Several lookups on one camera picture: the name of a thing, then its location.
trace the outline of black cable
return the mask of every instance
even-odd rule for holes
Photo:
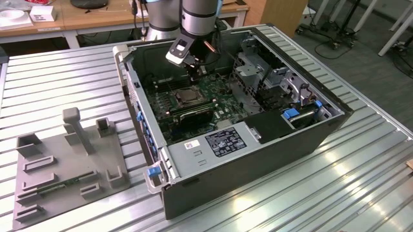
[[[242,66],[242,63],[235,59],[235,57],[228,53],[228,51],[224,51],[226,52],[226,54],[231,57],[231,59],[234,60],[234,62],[239,65],[239,66]]]
[[[215,25],[216,25],[216,51],[218,51],[218,54],[216,54],[216,58],[207,62],[207,63],[199,63],[199,65],[202,66],[206,66],[206,65],[210,65],[212,63],[215,63],[219,58],[220,58],[220,54],[222,54],[222,37],[220,37],[220,30],[219,30],[219,27],[218,27],[218,22],[215,22]]]
[[[92,37],[96,37],[97,35],[97,32],[95,33],[95,35],[83,35],[84,37],[88,37],[88,38],[92,38]]]
[[[321,35],[321,36],[323,36],[323,37],[326,37],[326,38],[329,38],[330,40],[334,41],[334,38],[333,38],[333,37],[330,37],[330,36],[327,36],[327,35],[325,35],[325,34],[321,34],[321,33],[317,32],[317,31],[313,31],[311,28],[309,28],[307,30],[309,30],[311,33],[314,33],[314,34],[317,34],[317,35]]]
[[[88,38],[84,37],[83,35],[80,35],[80,36],[81,36],[87,41],[89,41],[91,43],[93,43],[93,44],[96,44],[96,45],[103,45],[103,44],[105,44],[105,43],[109,41],[111,34],[112,34],[112,32],[109,32],[108,37],[107,37],[107,39],[105,39],[105,41],[104,41],[103,43],[97,43],[96,41],[88,39]]]
[[[405,60],[405,58],[403,58],[398,53],[395,53],[395,54],[398,55],[398,57],[401,58],[401,60],[406,63],[406,65],[409,66],[409,68],[413,69],[413,66],[409,64],[409,62]]]
[[[315,47],[314,47],[314,52],[317,53],[317,55],[319,55],[322,58],[325,59],[338,59],[339,57],[343,56],[343,54],[346,54],[353,48],[350,47],[349,50],[346,50],[343,53],[341,53],[337,57],[326,57],[323,56],[318,51],[318,47],[322,46],[323,44],[329,43],[330,41],[326,41],[326,42],[322,42],[321,44],[318,44]]]
[[[147,34],[148,34],[148,31],[147,31],[147,27],[144,26],[144,16],[143,16],[141,1],[143,1],[143,0],[139,0],[139,5],[140,5],[140,14],[141,14],[141,15],[140,15],[140,16],[141,16],[141,26],[143,26],[143,29],[144,29],[143,37],[145,37]]]
[[[131,14],[133,15],[133,25],[135,25],[135,29],[137,29],[136,27],[136,14],[137,14],[137,4],[136,4],[136,0],[131,1]]]
[[[406,63],[406,65],[410,67],[411,69],[411,65],[407,63],[407,61],[403,59],[403,57],[399,55],[398,51],[397,50],[393,50],[393,53],[402,59],[402,61]],[[397,62],[395,62],[395,56],[391,55],[391,61],[393,61],[393,65],[394,67],[397,68],[397,70],[405,74],[410,79],[413,79],[413,76],[410,76],[410,74],[407,74],[398,66]]]
[[[331,17],[331,14],[333,14],[333,12],[334,12],[334,10],[335,10],[335,7],[337,7],[337,4],[338,4],[339,1],[341,1],[341,0],[337,0],[337,2],[334,3],[333,9],[331,9],[331,11],[330,11],[330,13],[329,13],[329,19],[330,19],[330,17]]]
[[[53,47],[55,47],[57,50],[65,49],[65,48],[60,48],[60,47],[55,44],[53,38],[49,38],[49,40],[51,40],[51,42],[52,42]]]
[[[307,5],[307,8],[309,8],[309,14],[310,14],[310,18],[311,18],[310,26],[315,27],[317,25],[314,24],[314,18],[313,18],[311,9],[310,9],[309,5]]]

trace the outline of aluminum extrusion table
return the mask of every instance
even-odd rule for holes
[[[121,96],[112,46],[12,57],[1,69],[0,231],[12,230],[16,136],[63,133],[75,105],[81,125],[116,122],[132,187],[24,231],[410,231],[411,132],[276,30],[256,26],[355,110],[313,154],[172,220],[141,176],[145,166]]]

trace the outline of barcode sticker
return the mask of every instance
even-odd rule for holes
[[[51,30],[61,30],[61,28],[41,28],[37,31],[51,31]]]
[[[184,145],[186,145],[186,149],[188,150],[188,149],[191,149],[191,148],[199,146],[199,141],[198,141],[198,140],[194,140],[194,141],[191,141],[191,142],[187,142]]]

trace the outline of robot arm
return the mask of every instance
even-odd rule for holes
[[[218,0],[182,0],[180,34],[166,56],[172,64],[196,69],[199,60],[206,58],[208,51],[215,50],[210,41],[220,5]]]
[[[176,38],[166,58],[195,76],[207,55],[218,53],[211,40],[222,0],[145,0],[145,6],[150,15],[147,40]]]

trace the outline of blue latch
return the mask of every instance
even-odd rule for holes
[[[141,117],[141,111],[137,111],[137,117],[136,117],[137,121],[140,121],[143,119]]]
[[[318,108],[321,108],[321,106],[322,106],[322,103],[321,103],[321,101],[315,101],[315,106],[318,107]]]
[[[148,171],[150,178],[158,176],[162,173],[159,166],[150,168],[147,171]]]
[[[286,119],[290,119],[291,117],[299,115],[299,112],[297,111],[297,109],[287,109],[282,115],[285,116]]]

